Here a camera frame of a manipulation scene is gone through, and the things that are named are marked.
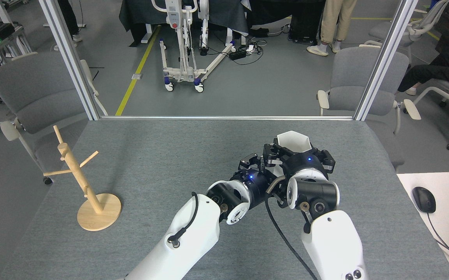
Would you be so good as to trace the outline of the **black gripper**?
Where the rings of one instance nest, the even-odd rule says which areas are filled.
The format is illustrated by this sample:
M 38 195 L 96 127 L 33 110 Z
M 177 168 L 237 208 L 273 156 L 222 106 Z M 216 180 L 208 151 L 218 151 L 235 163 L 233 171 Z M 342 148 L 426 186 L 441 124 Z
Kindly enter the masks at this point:
M 291 150 L 278 144 L 265 144 L 263 147 L 263 165 L 273 167 L 280 160 L 286 179 L 290 179 L 301 170 L 313 168 L 322 174 L 323 180 L 328 180 L 328 173 L 333 173 L 335 160 L 327 150 L 313 149 L 313 155 L 294 154 Z
M 253 165 L 256 165 L 258 170 L 250 170 Z M 263 156 L 250 154 L 239 161 L 239 171 L 230 178 L 231 180 L 238 180 L 245 184 L 250 206 L 257 206 L 264 202 L 267 196 L 267 188 L 277 178 L 269 170 L 264 170 Z

